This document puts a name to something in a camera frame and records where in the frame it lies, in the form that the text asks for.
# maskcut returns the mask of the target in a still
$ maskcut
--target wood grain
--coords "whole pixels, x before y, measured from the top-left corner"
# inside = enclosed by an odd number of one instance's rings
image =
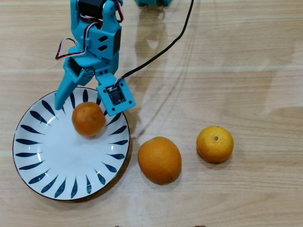
[[[126,0],[116,75],[166,47],[189,4],[138,8]],[[122,172],[77,202],[31,191],[11,150],[24,112],[62,79],[54,56],[71,36],[69,1],[1,0],[0,9],[0,226],[302,227],[301,0],[196,0],[183,38],[128,79],[137,107],[126,112],[133,140]],[[209,125],[234,136],[226,163],[196,154],[196,137]],[[154,136],[182,154],[182,174],[166,186],[149,182],[137,163],[138,148]]]

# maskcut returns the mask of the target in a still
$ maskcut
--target blue brushstroke decoration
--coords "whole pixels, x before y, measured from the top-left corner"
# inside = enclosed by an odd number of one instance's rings
[[[45,109],[48,110],[48,112],[50,112],[53,116],[55,116],[57,118],[57,116],[55,115],[55,112],[53,111],[51,106],[46,101],[42,100],[42,105],[45,107]]]
[[[35,142],[35,141],[31,141],[31,140],[25,140],[25,139],[16,139],[16,141],[18,143],[22,143],[25,145],[34,145],[34,144],[38,144],[39,142]]]
[[[30,111],[30,114],[35,117],[38,121],[43,122],[45,124],[48,124],[47,121],[36,111]]]
[[[116,143],[110,143],[110,144],[117,144],[117,145],[124,145],[128,142],[128,140],[122,140],[122,141],[118,141]]]
[[[37,183],[37,182],[41,181],[43,179],[43,177],[45,177],[45,175],[46,175],[47,172],[48,172],[48,170],[46,172],[40,174],[39,176],[34,177],[33,179],[31,179],[28,182],[28,184]]]
[[[101,103],[101,99],[97,98],[96,103],[97,103],[97,105],[100,105],[100,103]]]
[[[19,170],[28,170],[28,169],[32,169],[32,168],[35,168],[37,167],[38,165],[42,164],[45,160],[43,160],[42,162],[38,162],[36,164],[32,164],[32,165],[29,165],[29,166],[24,166],[24,167],[21,167],[19,168]]]
[[[110,172],[112,172],[112,173],[116,173],[116,172],[117,172],[116,168],[114,168],[113,166],[110,166],[110,165],[105,164],[105,163],[103,163],[103,164],[106,166],[106,168],[107,168]]]
[[[101,174],[98,173],[97,171],[96,171],[96,173],[97,173],[97,176],[98,176],[98,178],[99,178],[101,184],[105,185],[105,178],[104,178],[103,176],[101,176]]]
[[[122,126],[120,129],[118,129],[117,131],[115,131],[114,133],[110,134],[111,135],[116,135],[116,134],[120,134],[122,133],[125,129],[127,128],[127,126]]]
[[[75,108],[76,105],[75,105],[75,96],[74,96],[74,93],[71,93],[70,98],[71,98],[71,105],[72,105],[73,108]]]
[[[77,191],[78,191],[78,184],[77,184],[77,178],[76,178],[74,186],[71,191],[71,198],[73,198],[77,194]]]
[[[27,126],[27,125],[21,125],[21,128],[22,129],[25,129],[26,131],[28,131],[28,132],[31,132],[31,133],[36,133],[36,134],[41,134],[41,135],[44,135],[44,134],[42,134],[42,133],[39,133],[38,131],[36,131],[35,129],[33,129],[32,127],[29,127],[29,126]]]
[[[57,192],[55,193],[55,198],[57,198],[59,195],[61,195],[62,192],[64,191],[65,181],[66,181],[66,179],[63,181],[63,183],[61,184],[61,186],[58,188]]]
[[[61,109],[63,110],[64,114],[66,115],[65,110],[64,110],[64,107],[63,107],[63,106],[62,106],[62,108],[61,108]]]
[[[123,159],[125,158],[125,156],[123,154],[116,154],[116,155],[110,155],[111,157],[114,157],[115,159]]]
[[[87,193],[90,194],[91,193],[91,184],[89,182],[89,179],[87,178],[86,176],[86,190],[87,190]]]
[[[18,157],[31,157],[31,156],[34,156],[34,155],[37,155],[37,154],[40,154],[40,153],[18,153],[18,154],[16,154],[16,156],[18,156]]]
[[[110,123],[108,123],[107,126],[109,126],[110,124],[112,124],[112,123],[118,121],[118,119],[119,119],[120,116],[121,116],[121,113],[118,113],[118,114],[112,119],[112,121],[111,121]]]
[[[47,192],[52,185],[55,183],[55,181],[57,180],[58,175],[55,177],[55,179],[53,179],[47,186],[45,186],[42,190],[41,193]]]
[[[88,95],[88,93],[87,93],[87,90],[85,89],[84,91],[83,91],[83,102],[85,103],[85,102],[87,102],[89,100],[89,95]]]

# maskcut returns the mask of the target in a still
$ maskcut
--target blue robotic arm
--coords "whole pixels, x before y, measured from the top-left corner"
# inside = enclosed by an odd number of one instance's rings
[[[57,110],[63,107],[78,85],[87,85],[94,76],[98,81],[98,98],[108,115],[136,105],[124,79],[113,86],[119,65],[122,30],[116,18],[117,9],[118,0],[71,0],[71,32],[78,43],[69,49],[70,57],[63,65],[65,75],[55,96]]]

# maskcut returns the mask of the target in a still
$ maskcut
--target orange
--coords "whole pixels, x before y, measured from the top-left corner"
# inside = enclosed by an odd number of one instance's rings
[[[224,162],[232,155],[232,135],[219,126],[207,127],[197,138],[197,150],[209,162]]]
[[[98,135],[105,126],[105,116],[96,103],[81,103],[72,112],[72,123],[76,131],[87,137]]]
[[[176,180],[182,166],[178,147],[165,137],[155,137],[142,144],[138,162],[144,175],[157,184]]]

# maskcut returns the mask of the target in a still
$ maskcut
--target white plate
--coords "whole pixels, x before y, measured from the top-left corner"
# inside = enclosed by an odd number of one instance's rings
[[[55,92],[37,101],[22,117],[13,142],[13,157],[22,180],[35,192],[56,200],[74,200],[105,187],[128,153],[130,133],[123,113],[109,117],[97,91],[78,87],[62,110]],[[97,138],[80,136],[71,122],[75,106],[98,103],[106,127]]]

